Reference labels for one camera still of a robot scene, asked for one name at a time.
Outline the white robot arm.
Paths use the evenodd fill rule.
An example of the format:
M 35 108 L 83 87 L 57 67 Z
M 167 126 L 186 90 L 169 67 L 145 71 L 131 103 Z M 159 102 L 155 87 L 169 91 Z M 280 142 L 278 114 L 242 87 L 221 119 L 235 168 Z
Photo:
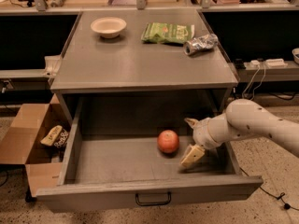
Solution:
M 299 124 L 277 117 L 247 99 L 237 99 L 217 117 L 202 120 L 186 118 L 192 128 L 194 145 L 188 145 L 180 166 L 188 169 L 197 163 L 206 150 L 222 143 L 255 136 L 268 138 L 292 155 L 299 157 Z

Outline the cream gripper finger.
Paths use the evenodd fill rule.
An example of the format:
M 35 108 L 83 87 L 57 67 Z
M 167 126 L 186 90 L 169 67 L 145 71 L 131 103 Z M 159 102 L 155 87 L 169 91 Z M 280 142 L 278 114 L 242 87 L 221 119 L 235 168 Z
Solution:
M 194 129 L 196 125 L 198 124 L 197 119 L 191 119 L 191 118 L 185 118 L 184 121 L 192 128 Z
M 199 145 L 187 145 L 185 152 L 180 160 L 180 165 L 189 168 L 205 155 L 205 150 Z

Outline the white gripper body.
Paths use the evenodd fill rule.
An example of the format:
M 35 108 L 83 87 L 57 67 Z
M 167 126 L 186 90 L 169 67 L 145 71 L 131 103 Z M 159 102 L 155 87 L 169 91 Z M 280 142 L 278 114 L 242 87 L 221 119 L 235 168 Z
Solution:
M 193 140 L 204 149 L 210 150 L 223 143 L 222 140 L 218 139 L 218 135 L 221 133 L 221 123 L 215 119 L 196 120 L 192 129 Z

